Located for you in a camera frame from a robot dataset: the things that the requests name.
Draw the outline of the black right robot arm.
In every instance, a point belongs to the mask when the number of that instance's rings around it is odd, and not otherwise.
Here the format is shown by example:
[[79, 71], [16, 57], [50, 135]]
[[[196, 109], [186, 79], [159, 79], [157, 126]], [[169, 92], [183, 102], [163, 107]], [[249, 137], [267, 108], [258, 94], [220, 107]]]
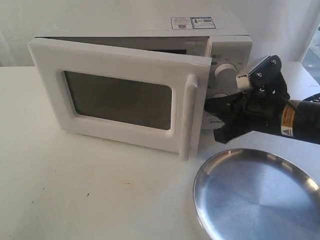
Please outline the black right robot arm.
[[303, 142], [320, 143], [320, 104], [286, 99], [276, 93], [239, 92], [210, 98], [204, 110], [224, 125], [214, 130], [219, 143], [250, 132], [259, 132]]

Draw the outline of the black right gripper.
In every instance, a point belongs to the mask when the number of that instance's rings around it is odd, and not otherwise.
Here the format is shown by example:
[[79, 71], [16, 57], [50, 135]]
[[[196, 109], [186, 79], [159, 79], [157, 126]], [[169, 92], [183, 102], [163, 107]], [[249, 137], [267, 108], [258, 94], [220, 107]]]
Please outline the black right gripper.
[[281, 115], [286, 100], [275, 93], [265, 92], [238, 92], [207, 98], [203, 128], [215, 129], [215, 141], [223, 144], [252, 131], [280, 136]]

